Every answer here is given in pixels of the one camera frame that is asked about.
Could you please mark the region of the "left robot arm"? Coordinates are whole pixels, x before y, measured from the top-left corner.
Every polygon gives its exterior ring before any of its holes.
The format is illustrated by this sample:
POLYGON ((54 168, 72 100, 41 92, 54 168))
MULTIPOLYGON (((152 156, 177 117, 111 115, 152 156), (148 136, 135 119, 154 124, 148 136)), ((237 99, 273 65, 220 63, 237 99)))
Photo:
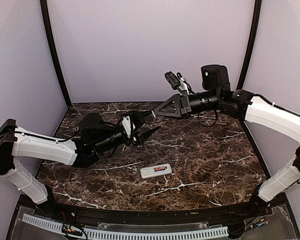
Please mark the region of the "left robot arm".
POLYGON ((0 127, 0 176, 7 178, 27 195, 50 218, 61 213, 53 193, 40 183, 18 160, 18 157, 49 160, 74 168, 88 168, 108 152, 111 156, 121 145, 143 145, 158 127, 139 133, 150 111, 128 111, 116 123, 104 121, 99 113, 89 113, 68 138, 41 135, 7 119, 0 127))

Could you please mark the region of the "orange battery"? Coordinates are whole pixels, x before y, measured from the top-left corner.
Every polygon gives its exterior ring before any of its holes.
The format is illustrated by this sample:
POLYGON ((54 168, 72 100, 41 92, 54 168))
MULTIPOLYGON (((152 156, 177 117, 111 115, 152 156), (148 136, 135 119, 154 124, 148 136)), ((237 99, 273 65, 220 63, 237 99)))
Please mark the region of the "orange battery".
POLYGON ((156 168, 154 169, 154 171, 155 171, 155 172, 159 172, 159 171, 164 171, 164 170, 166 170, 166 169, 167 169, 166 166, 160 166, 160 167, 156 167, 156 168))

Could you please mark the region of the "white remote control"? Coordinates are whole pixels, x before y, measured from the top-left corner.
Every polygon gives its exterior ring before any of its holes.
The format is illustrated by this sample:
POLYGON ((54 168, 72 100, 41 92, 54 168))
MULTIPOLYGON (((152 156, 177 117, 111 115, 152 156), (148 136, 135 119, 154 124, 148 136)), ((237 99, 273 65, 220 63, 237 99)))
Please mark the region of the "white remote control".
POLYGON ((150 179, 159 176, 164 176, 172 173, 172 168, 169 163, 159 164, 151 167, 140 169, 142 179, 150 179))

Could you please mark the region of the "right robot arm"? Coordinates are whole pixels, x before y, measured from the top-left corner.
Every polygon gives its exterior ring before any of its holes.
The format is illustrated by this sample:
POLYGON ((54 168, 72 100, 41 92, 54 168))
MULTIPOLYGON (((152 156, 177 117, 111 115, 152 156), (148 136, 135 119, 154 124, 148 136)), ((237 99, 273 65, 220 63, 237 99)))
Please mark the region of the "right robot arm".
POLYGON ((274 176, 256 188, 245 205, 245 213, 256 217, 265 203, 300 180, 300 114, 269 101, 261 94, 231 90, 227 67, 210 64, 201 67, 203 92, 180 90, 153 110, 155 116, 186 119, 206 111, 220 111, 234 119, 258 124, 281 133, 299 144, 295 157, 274 176))

